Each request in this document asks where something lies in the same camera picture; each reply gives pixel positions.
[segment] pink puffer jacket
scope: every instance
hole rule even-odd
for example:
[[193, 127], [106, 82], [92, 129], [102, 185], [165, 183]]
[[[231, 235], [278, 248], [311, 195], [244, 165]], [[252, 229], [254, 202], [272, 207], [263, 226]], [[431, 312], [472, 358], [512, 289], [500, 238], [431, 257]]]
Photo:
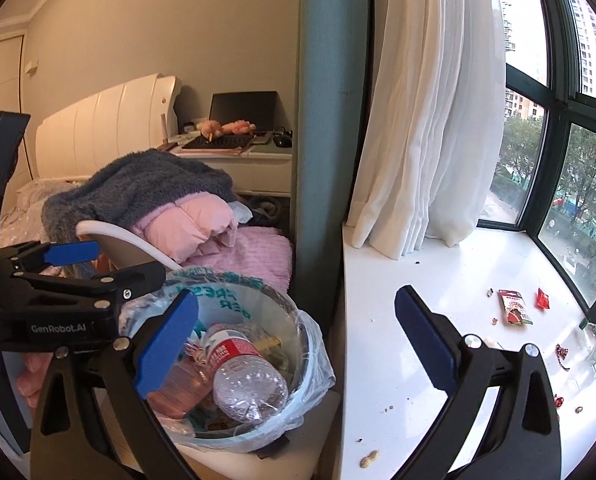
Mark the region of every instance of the pink puffer jacket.
[[159, 207], [133, 232], [181, 264], [192, 256], [233, 247], [238, 220], [229, 204], [207, 192], [193, 193]]

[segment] window sill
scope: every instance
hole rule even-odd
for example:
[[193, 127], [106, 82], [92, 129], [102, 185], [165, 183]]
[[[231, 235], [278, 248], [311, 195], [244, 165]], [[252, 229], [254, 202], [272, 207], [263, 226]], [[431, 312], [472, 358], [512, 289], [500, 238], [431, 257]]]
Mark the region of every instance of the window sill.
[[[371, 464], [371, 477], [391, 479], [446, 399], [431, 386], [395, 318], [393, 300], [403, 285], [414, 286], [429, 308], [447, 316], [462, 334], [489, 336], [508, 350], [536, 343], [553, 391], [562, 387], [567, 373], [558, 365], [555, 346], [560, 343], [570, 349], [570, 356], [580, 355], [574, 331], [583, 314], [552, 264], [525, 234], [477, 229], [454, 248], [425, 240], [421, 251], [399, 262], [368, 246], [354, 249], [349, 238], [350, 228], [345, 227], [346, 352], [339, 478], [366, 478], [359, 462], [377, 449], [380, 456]], [[534, 307], [539, 286], [550, 296], [550, 310]], [[489, 288], [519, 291], [534, 325], [503, 322], [498, 296], [488, 298]], [[494, 317], [499, 320], [495, 326]], [[471, 460], [495, 398], [496, 391], [490, 388], [454, 467]], [[584, 407], [579, 414], [574, 412], [577, 406]], [[566, 478], [596, 439], [596, 381], [572, 404], [565, 402], [558, 415], [562, 478]]]

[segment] laptop screen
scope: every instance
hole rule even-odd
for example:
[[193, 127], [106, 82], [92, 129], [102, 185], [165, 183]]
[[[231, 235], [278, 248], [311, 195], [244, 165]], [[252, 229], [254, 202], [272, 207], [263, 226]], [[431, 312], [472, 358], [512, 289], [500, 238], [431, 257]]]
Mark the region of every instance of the laptop screen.
[[209, 119], [220, 124], [245, 120], [254, 123], [257, 131], [267, 132], [275, 127], [275, 108], [278, 92], [229, 92], [213, 94]]

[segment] human hand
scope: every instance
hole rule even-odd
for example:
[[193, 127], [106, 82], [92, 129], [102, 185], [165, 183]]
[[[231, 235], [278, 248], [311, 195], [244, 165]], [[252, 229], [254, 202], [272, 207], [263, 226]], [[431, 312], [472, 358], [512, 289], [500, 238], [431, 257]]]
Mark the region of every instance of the human hand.
[[32, 412], [38, 406], [40, 392], [52, 356], [51, 353], [37, 352], [22, 354], [22, 361], [26, 370], [15, 380], [15, 387], [20, 395], [24, 397]]

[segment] plastic trash bag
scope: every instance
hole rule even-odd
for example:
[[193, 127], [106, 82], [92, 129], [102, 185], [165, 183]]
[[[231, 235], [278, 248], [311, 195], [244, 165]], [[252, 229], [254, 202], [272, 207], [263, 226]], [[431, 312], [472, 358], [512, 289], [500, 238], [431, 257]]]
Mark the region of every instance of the plastic trash bag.
[[173, 420], [158, 415], [171, 440], [199, 450], [248, 453], [271, 444], [286, 431], [299, 428], [305, 413], [317, 406], [335, 384], [318, 324], [299, 310], [289, 296], [258, 278], [187, 267], [169, 273], [161, 290], [124, 304], [120, 333], [135, 335], [146, 319], [162, 314], [185, 288], [197, 296], [200, 306], [194, 332], [217, 322], [255, 322], [280, 339], [293, 379], [288, 385], [289, 399], [283, 410], [259, 425], [240, 424], [230, 430], [196, 432], [187, 418]]

